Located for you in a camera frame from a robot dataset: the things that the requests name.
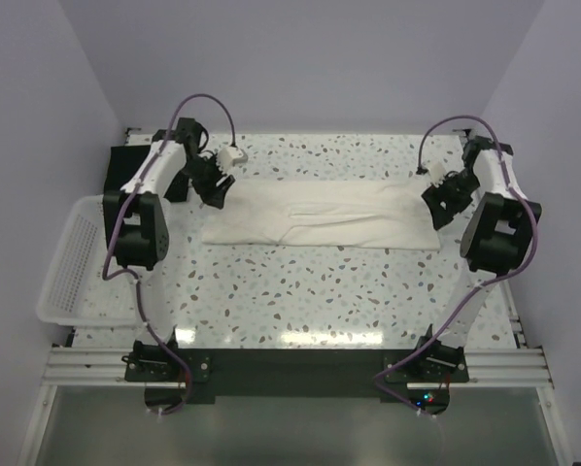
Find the white t shirt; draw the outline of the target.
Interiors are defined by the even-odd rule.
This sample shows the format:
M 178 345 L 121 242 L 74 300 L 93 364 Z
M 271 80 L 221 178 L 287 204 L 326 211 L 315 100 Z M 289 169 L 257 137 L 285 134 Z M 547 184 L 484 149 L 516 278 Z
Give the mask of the white t shirt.
M 440 249 L 418 180 L 241 180 L 208 214 L 209 245 Z

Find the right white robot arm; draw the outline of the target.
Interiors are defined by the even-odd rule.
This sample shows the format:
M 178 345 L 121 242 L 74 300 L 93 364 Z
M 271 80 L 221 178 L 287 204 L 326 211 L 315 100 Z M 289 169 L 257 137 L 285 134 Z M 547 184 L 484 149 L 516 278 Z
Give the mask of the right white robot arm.
M 477 136 L 462 154 L 463 168 L 449 172 L 422 194 L 433 227 L 439 230 L 478 205 L 460 244 L 461 274 L 440 318 L 432 323 L 412 358 L 415 375 L 435 381 L 462 357 L 473 322 L 496 285 L 528 266 L 536 250 L 541 206 L 527 199 L 513 171 L 513 151 Z

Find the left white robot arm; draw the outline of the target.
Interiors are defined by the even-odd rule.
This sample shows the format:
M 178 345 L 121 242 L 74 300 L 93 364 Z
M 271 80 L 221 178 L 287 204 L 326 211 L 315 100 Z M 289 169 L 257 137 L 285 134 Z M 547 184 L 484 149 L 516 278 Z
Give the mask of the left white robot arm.
M 231 146 L 205 156 L 208 131 L 193 118 L 181 117 L 175 128 L 154 134 L 140 166 L 120 187 L 102 198 L 107 253 L 102 279 L 120 275 L 133 286 L 133 300 L 142 331 L 142 344 L 166 345 L 174 339 L 175 325 L 165 310 L 163 261 L 170 248 L 170 233 L 162 199 L 176 178 L 184 190 L 193 187 L 201 201 L 218 210 L 235 183 L 223 164 L 241 153 Z

